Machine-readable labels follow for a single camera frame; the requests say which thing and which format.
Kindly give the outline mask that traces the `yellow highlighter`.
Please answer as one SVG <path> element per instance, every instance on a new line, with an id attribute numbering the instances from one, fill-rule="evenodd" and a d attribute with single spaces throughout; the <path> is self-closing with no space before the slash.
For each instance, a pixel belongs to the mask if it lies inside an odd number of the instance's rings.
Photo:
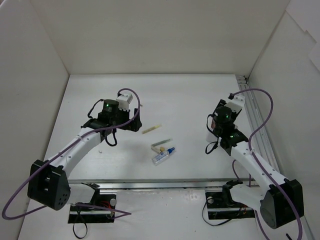
<path id="1" fill-rule="evenodd" d="M 144 134 L 147 134 L 147 133 L 149 133 L 149 132 L 151 132 L 151 131 L 154 131 L 154 130 L 160 128 L 161 126 L 162 126 L 161 124 L 154 125 L 154 126 L 152 126 L 152 127 L 149 127 L 149 128 L 147 128 L 147 129 L 143 130 L 141 133 L 142 133 L 143 135 L 144 135 Z"/>

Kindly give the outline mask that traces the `green highlighter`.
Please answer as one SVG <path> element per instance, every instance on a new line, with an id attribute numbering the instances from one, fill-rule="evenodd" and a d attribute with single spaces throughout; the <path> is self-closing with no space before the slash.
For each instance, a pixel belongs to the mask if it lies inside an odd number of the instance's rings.
<path id="1" fill-rule="evenodd" d="M 165 139 L 165 140 L 161 140 L 161 141 L 158 141 L 158 142 L 156 142 L 156 143 L 153 143 L 151 146 L 152 146 L 152 147 L 156 147 L 156 146 L 159 146 L 159 145 L 163 145 L 163 144 L 169 143 L 169 142 L 171 142 L 172 140 L 173 140 L 172 138 Z"/>

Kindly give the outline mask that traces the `brown orange highlighter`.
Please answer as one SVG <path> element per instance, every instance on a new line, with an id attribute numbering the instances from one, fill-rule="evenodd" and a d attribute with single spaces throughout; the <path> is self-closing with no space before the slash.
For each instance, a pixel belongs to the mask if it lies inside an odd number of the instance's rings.
<path id="1" fill-rule="evenodd" d="M 211 121 L 211 128 L 212 128 L 212 130 L 214 130 L 216 128 L 216 122 L 214 119 L 212 119 L 212 121 Z"/>

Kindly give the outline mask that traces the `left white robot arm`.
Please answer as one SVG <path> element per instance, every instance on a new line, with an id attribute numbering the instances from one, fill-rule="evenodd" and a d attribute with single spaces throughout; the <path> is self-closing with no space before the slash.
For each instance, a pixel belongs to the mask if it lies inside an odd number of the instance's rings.
<path id="1" fill-rule="evenodd" d="M 94 210 L 100 204 L 98 185 L 81 183 L 72 185 L 68 178 L 77 164 L 96 146 L 107 142 L 109 135 L 115 136 L 118 129 L 137 132 L 142 123 L 138 109 L 130 117 L 129 105 L 133 96 L 120 94 L 115 100 L 103 100 L 102 111 L 96 118 L 81 126 L 79 134 L 66 147 L 46 161 L 36 160 L 30 168 L 33 178 L 28 183 L 27 196 L 53 210 L 65 205 L 83 204 Z"/>

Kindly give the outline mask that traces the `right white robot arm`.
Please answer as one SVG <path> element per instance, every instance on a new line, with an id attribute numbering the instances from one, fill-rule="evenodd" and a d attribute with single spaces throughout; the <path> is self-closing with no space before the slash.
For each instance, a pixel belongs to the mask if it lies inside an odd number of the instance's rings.
<path id="1" fill-rule="evenodd" d="M 221 99 L 209 115 L 209 130 L 216 137 L 214 148 L 222 148 L 238 161 L 260 186 L 261 193 L 255 193 L 241 180 L 231 180 L 223 185 L 221 200 L 227 206 L 241 203 L 260 212 L 264 222 L 277 229 L 304 216 L 302 185 L 277 172 L 249 146 L 249 139 L 234 124 L 244 103 L 243 99 Z"/>

